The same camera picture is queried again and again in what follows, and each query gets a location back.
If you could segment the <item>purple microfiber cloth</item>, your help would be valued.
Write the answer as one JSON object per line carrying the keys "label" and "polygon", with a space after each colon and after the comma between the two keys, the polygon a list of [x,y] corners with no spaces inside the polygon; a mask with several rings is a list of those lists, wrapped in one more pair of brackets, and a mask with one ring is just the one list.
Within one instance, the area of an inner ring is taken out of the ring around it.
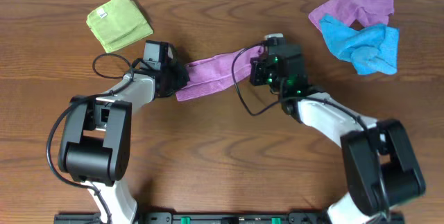
{"label": "purple microfiber cloth", "polygon": [[[185,69],[189,74],[189,82],[176,92],[177,100],[188,101],[221,92],[233,86],[232,62],[240,52],[218,54],[212,58],[186,64]],[[250,60],[258,58],[263,52],[264,48],[262,46],[255,46],[243,52],[237,58],[234,65],[236,81],[241,81],[250,75]]]}

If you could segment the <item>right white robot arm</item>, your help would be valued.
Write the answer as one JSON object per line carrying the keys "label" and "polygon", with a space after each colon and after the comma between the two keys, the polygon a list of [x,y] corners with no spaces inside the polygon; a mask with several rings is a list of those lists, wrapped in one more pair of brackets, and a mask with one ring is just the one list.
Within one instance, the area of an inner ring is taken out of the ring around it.
{"label": "right white robot arm", "polygon": [[327,209],[330,223],[389,221],[392,208],[425,193],[422,171],[400,121],[379,121],[336,102],[308,83],[300,57],[254,58],[251,68],[252,85],[269,85],[286,114],[341,149],[348,192]]}

